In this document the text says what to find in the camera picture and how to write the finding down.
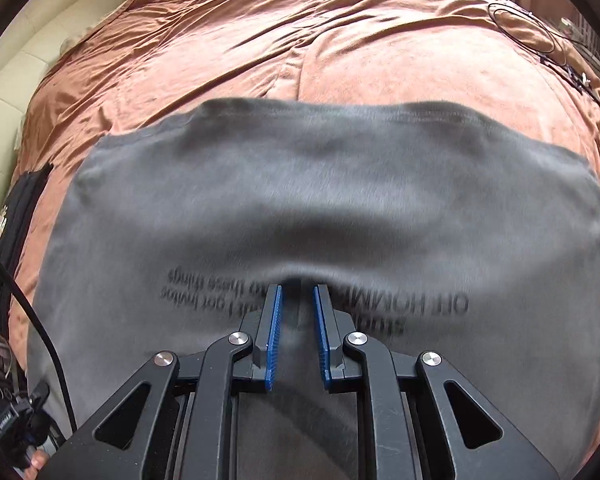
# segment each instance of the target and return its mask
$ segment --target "gray fabric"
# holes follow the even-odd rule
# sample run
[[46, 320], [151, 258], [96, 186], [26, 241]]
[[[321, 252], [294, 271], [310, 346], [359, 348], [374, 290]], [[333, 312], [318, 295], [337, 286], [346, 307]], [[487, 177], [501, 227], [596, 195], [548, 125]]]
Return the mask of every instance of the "gray fabric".
[[[326, 282], [393, 350], [440, 352], [577, 471], [600, 421], [600, 187], [579, 156], [449, 103], [209, 101], [96, 145], [35, 309], [81, 423], [154, 352], [205, 349], [280, 282], [298, 298]], [[322, 391], [298, 298], [274, 393], [241, 404], [240, 478], [356, 476], [354, 403]], [[31, 331], [42, 377], [68, 433]]]

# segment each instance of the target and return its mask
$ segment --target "black bag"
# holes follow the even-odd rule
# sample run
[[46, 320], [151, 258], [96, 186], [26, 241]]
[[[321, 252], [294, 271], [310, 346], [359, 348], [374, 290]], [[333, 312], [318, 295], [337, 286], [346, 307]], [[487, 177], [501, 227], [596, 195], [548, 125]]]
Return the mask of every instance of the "black bag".
[[[32, 173], [24, 173], [11, 189], [0, 213], [0, 261], [13, 276], [20, 261], [24, 240], [36, 204], [45, 189], [51, 164]], [[11, 293], [0, 279], [0, 335], [9, 336]]]

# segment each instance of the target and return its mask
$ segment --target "gray t-shirt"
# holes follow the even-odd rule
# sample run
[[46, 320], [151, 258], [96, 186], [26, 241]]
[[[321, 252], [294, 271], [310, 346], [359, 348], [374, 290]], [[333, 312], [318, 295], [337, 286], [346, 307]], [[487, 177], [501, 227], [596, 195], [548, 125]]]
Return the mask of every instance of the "gray t-shirt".
[[[600, 186], [568, 150], [450, 103], [209, 101], [94, 147], [34, 307], [78, 423], [152, 354], [189, 354], [286, 283], [278, 380], [240, 405], [238, 478], [355, 478], [355, 398], [322, 390], [311, 285], [392, 350], [435, 350], [549, 459], [600, 421]], [[29, 335], [29, 383], [52, 383]]]

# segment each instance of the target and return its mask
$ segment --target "wrinkled fabric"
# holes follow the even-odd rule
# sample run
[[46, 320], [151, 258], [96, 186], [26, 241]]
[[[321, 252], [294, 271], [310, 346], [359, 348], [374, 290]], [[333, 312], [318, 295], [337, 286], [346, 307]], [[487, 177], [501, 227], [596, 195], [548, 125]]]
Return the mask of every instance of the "wrinkled fabric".
[[[47, 161], [55, 170], [18, 283], [32, 301], [66, 189], [102, 136], [210, 98], [458, 102], [584, 156], [600, 179], [600, 108], [500, 33], [487, 14], [492, 1], [130, 0], [59, 61], [30, 102], [14, 179]], [[528, 23], [507, 24], [547, 50]], [[557, 47], [600, 95], [579, 54]], [[28, 327], [13, 303], [10, 343], [25, 368]]]
[[[600, 186], [574, 153], [459, 105], [215, 100], [104, 137], [68, 189], [34, 306], [81, 423], [152, 354], [202, 351], [267, 284], [298, 280], [326, 282], [391, 349], [440, 352], [576, 473], [600, 420]], [[304, 463], [355, 478], [354, 399], [323, 392], [310, 305], [290, 310], [278, 396], [242, 406], [259, 415], [238, 454], [256, 442], [262, 466], [240, 477], [306, 478]], [[53, 378], [29, 340], [30, 384]]]

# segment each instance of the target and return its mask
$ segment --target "round metal pin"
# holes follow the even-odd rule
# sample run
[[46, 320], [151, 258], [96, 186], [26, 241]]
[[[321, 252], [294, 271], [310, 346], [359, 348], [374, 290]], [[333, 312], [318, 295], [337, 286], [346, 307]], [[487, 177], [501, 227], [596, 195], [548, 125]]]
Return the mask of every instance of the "round metal pin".
[[368, 341], [366, 334], [362, 332], [351, 332], [347, 336], [347, 341], [349, 341], [352, 345], [360, 346]]
[[171, 352], [160, 352], [154, 356], [154, 364], [158, 366], [169, 366], [173, 363], [173, 354]]
[[249, 335], [244, 332], [234, 332], [229, 336], [232, 345], [244, 345], [249, 340]]
[[429, 366], [438, 366], [442, 362], [442, 357], [435, 352], [424, 352], [422, 354], [422, 361]]

